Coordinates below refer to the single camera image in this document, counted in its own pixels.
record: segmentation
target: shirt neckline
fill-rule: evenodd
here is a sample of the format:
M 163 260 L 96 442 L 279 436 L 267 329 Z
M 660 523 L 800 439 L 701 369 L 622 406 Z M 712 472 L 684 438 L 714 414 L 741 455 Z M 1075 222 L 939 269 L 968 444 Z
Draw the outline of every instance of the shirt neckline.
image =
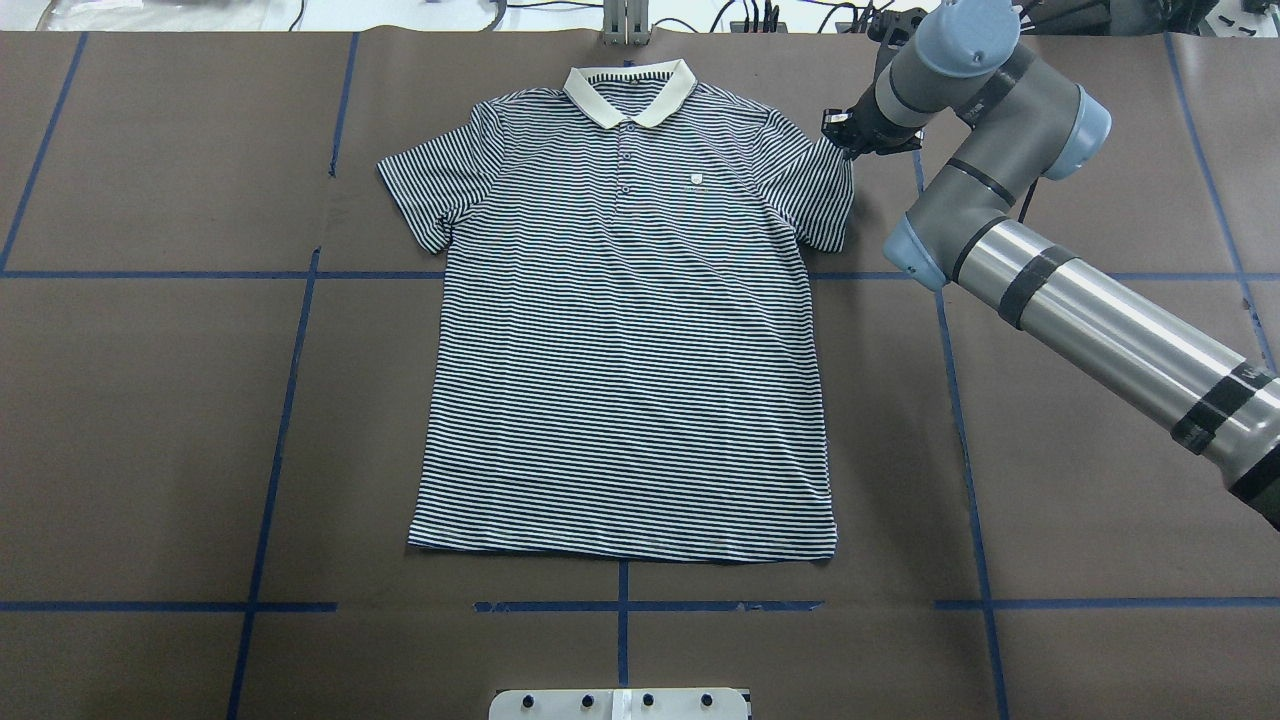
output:
M 663 86 L 653 102 L 639 115 L 628 118 L 623 115 L 612 102 L 605 100 L 594 87 L 591 78 L 608 74 L 618 77 L 639 76 L 645 73 L 671 73 L 667 85 Z M 669 118 L 694 91 L 698 78 L 684 60 L 669 60 L 652 65 L 632 65 L 630 68 L 572 68 L 568 79 L 564 81 L 564 94 L 577 105 L 584 115 L 591 118 L 602 128 L 609 129 L 631 120 L 637 126 L 653 128 Z

